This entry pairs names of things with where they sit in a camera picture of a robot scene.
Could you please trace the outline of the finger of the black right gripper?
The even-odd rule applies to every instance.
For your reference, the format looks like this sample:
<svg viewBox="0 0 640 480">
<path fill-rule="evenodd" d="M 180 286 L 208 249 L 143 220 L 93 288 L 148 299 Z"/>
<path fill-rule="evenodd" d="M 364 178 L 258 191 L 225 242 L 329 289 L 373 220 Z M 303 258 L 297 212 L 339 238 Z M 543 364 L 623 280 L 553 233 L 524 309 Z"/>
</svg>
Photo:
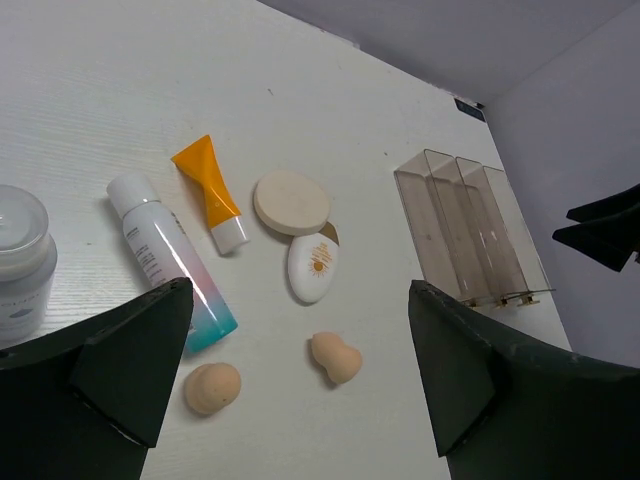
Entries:
<svg viewBox="0 0 640 480">
<path fill-rule="evenodd" d="M 632 254 L 639 262 L 639 185 L 573 208 L 566 217 L 575 224 L 556 230 L 555 241 L 616 272 Z"/>
</svg>

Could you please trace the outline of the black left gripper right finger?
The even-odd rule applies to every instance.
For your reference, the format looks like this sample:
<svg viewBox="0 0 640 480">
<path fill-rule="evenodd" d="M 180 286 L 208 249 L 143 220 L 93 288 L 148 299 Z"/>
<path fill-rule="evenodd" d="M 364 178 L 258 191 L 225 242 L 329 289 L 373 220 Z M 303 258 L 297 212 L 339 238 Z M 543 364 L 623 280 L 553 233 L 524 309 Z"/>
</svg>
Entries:
<svg viewBox="0 0 640 480">
<path fill-rule="evenodd" d="M 486 317 L 430 283 L 408 318 L 436 450 L 454 479 L 635 479 L 639 372 Z"/>
</svg>

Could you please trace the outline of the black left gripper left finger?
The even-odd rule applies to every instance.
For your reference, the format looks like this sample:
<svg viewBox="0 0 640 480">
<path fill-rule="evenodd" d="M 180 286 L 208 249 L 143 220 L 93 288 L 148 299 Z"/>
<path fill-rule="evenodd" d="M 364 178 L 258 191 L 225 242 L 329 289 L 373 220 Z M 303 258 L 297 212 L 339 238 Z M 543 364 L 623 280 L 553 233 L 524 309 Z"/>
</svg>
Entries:
<svg viewBox="0 0 640 480">
<path fill-rule="evenodd" d="M 193 312 L 177 278 L 1 352 L 4 479 L 137 479 L 157 445 Z"/>
</svg>

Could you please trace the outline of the round peach makeup sponge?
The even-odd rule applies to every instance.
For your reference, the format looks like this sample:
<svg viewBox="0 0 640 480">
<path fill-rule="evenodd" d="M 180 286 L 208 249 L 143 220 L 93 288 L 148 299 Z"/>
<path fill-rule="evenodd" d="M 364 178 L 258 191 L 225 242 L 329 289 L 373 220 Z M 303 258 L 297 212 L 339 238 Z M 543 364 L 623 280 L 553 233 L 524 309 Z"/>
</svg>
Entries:
<svg viewBox="0 0 640 480">
<path fill-rule="evenodd" d="M 213 415 L 233 403 L 241 391 L 238 370 L 227 363 L 204 364 L 193 370 L 184 383 L 188 407 L 200 415 Z"/>
</svg>

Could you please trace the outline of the white pink teal spray bottle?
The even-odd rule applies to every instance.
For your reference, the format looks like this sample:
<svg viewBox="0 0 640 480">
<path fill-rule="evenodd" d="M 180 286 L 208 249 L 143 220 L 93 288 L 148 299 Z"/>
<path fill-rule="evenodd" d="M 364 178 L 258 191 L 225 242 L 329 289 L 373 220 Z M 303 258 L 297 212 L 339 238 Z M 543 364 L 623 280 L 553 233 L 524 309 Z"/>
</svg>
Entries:
<svg viewBox="0 0 640 480">
<path fill-rule="evenodd" d="M 179 277 L 191 280 L 193 310 L 186 349 L 199 352 L 235 331 L 238 323 L 233 313 L 178 218 L 162 203 L 150 180 L 142 173 L 123 174 L 106 191 L 150 285 L 155 288 Z"/>
</svg>

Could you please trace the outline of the white frosted cream jar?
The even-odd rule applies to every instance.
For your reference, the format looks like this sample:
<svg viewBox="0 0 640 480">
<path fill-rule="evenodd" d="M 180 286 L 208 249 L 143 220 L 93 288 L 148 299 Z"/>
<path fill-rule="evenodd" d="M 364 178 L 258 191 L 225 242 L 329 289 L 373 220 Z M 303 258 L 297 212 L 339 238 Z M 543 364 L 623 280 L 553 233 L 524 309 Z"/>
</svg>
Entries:
<svg viewBox="0 0 640 480">
<path fill-rule="evenodd" d="M 30 192 L 1 187 L 1 341 L 33 334 L 43 323 L 58 253 L 49 216 Z"/>
</svg>

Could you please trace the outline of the gourd-shaped peach makeup sponge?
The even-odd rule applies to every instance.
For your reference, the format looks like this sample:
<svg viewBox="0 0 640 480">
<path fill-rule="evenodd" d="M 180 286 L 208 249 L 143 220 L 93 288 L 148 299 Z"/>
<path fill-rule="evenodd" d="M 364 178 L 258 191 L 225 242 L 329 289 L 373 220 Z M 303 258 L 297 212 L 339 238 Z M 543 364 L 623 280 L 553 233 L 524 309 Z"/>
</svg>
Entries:
<svg viewBox="0 0 640 480">
<path fill-rule="evenodd" d="M 361 352 L 348 345 L 338 334 L 318 332 L 311 337 L 311 354 L 328 379 L 342 385 L 352 380 L 363 365 Z"/>
</svg>

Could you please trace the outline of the orange sunscreen tube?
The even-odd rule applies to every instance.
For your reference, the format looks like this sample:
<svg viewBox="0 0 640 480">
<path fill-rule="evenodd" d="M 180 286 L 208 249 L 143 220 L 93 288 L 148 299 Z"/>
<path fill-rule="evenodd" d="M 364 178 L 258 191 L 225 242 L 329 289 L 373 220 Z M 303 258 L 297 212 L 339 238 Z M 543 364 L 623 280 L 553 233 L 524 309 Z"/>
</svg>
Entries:
<svg viewBox="0 0 640 480">
<path fill-rule="evenodd" d="M 241 211 L 225 184 L 211 137 L 201 137 L 171 160 L 182 174 L 201 187 L 206 224 L 219 253 L 229 255 L 248 243 Z"/>
</svg>

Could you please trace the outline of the white oval sunscreen bottle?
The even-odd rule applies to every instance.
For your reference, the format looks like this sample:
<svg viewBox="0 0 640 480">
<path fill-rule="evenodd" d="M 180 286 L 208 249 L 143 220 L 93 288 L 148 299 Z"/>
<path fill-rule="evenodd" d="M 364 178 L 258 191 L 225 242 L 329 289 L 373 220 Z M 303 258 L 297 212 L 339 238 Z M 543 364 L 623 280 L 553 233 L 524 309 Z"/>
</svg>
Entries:
<svg viewBox="0 0 640 480">
<path fill-rule="evenodd" d="M 298 300 L 313 304 L 328 292 L 339 260 L 339 237 L 327 222 L 318 232 L 294 237 L 289 247 L 287 275 Z"/>
</svg>

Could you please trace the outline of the round beige powder puff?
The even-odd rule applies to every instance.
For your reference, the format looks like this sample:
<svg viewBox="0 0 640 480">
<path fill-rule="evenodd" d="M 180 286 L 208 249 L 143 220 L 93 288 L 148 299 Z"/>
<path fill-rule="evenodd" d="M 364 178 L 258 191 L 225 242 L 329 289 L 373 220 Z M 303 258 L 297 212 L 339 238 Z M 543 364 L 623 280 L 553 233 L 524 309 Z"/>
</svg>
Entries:
<svg viewBox="0 0 640 480">
<path fill-rule="evenodd" d="M 267 227 L 289 236 L 319 232 L 331 211 L 329 197 L 319 184 L 287 170 L 270 172 L 257 182 L 253 205 Z"/>
</svg>

